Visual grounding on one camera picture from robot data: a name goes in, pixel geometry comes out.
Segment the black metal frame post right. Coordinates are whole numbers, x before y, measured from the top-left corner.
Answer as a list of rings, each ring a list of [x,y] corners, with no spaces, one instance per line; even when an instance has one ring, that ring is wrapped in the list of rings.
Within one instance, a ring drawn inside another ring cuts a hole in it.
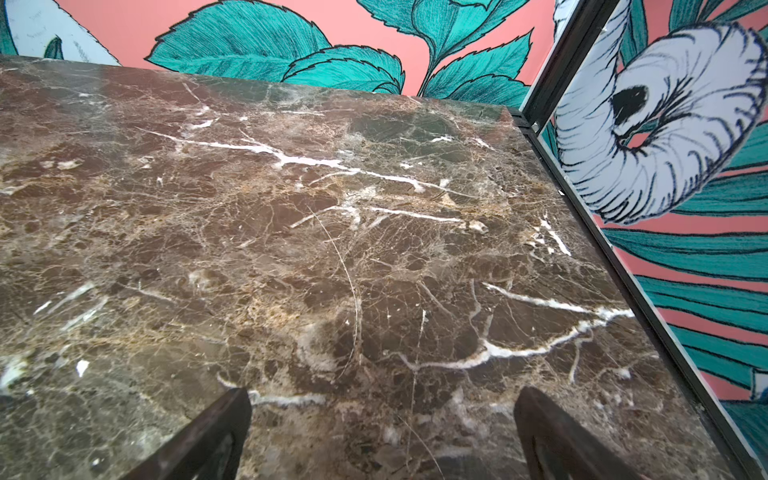
[[[525,102],[570,187],[767,475],[767,5],[537,1]]]

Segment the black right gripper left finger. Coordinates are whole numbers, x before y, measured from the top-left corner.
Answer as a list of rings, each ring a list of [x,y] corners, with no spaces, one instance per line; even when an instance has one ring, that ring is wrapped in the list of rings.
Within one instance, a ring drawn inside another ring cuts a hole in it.
[[[234,479],[252,406],[244,388],[227,390],[126,479]]]

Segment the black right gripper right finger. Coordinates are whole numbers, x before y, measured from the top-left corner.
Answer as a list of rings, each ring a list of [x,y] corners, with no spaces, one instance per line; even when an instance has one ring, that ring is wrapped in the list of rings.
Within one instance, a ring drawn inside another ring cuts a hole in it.
[[[535,387],[520,391],[514,420],[532,479],[642,477]]]

